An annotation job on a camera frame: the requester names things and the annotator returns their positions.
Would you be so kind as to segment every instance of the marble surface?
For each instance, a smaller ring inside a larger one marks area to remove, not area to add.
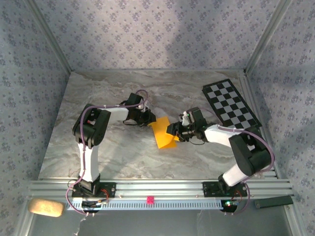
[[[242,92],[236,72],[72,72],[39,178],[78,176],[79,149],[71,130],[87,103],[118,104],[131,92],[146,89],[156,117],[168,116],[170,122],[176,122],[178,114],[191,107],[210,108],[201,91],[202,86],[226,78],[230,78]],[[203,114],[207,121],[216,121],[210,113]],[[98,161],[102,179],[217,178],[235,164],[228,147],[177,143],[176,148],[158,149],[151,127],[126,126],[122,122],[107,127],[99,147]]]

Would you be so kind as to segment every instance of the checkerboard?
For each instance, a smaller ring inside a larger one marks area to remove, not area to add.
[[[223,126],[238,129],[261,127],[261,123],[230,79],[205,85],[202,91]]]

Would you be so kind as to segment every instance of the patterned wallpaper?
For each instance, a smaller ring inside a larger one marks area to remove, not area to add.
[[[68,76],[20,0],[0,1],[0,235],[37,179]]]
[[[35,0],[73,70],[244,68],[278,0]]]
[[[315,235],[315,2],[294,0],[250,75],[277,161]]]

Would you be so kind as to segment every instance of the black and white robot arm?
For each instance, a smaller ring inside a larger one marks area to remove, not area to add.
[[[218,143],[232,148],[236,164],[219,176],[219,186],[224,192],[236,184],[250,178],[271,163],[267,147],[256,138],[242,133],[223,130],[215,123],[207,123],[198,107],[191,108],[179,115],[180,121],[170,124],[167,133],[176,135],[181,142],[197,137],[204,142]],[[255,127],[246,131],[261,138]]]
[[[86,144],[84,160],[80,121],[83,112],[93,105],[87,104],[85,106],[72,129],[72,133],[75,136],[80,150],[81,170],[79,176],[83,176],[79,183],[80,188],[92,195],[96,195],[99,191],[100,173],[98,170],[98,147],[104,138],[108,124],[122,121],[126,125],[144,126],[156,121],[155,115],[151,112],[146,102],[136,107],[119,107],[136,105],[143,101],[142,96],[131,93],[128,100],[123,101],[115,108],[105,108],[104,106],[104,108],[92,108],[88,110],[83,121],[84,142]]]

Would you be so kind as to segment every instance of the yellow object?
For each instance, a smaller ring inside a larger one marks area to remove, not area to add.
[[[166,133],[167,127],[170,125],[168,117],[157,118],[156,122],[149,125],[152,126],[158,148],[175,148],[177,146],[175,141],[178,141],[178,137]]]
[[[30,200],[28,210],[31,213],[59,217],[63,214],[64,203],[53,200],[33,198]]]

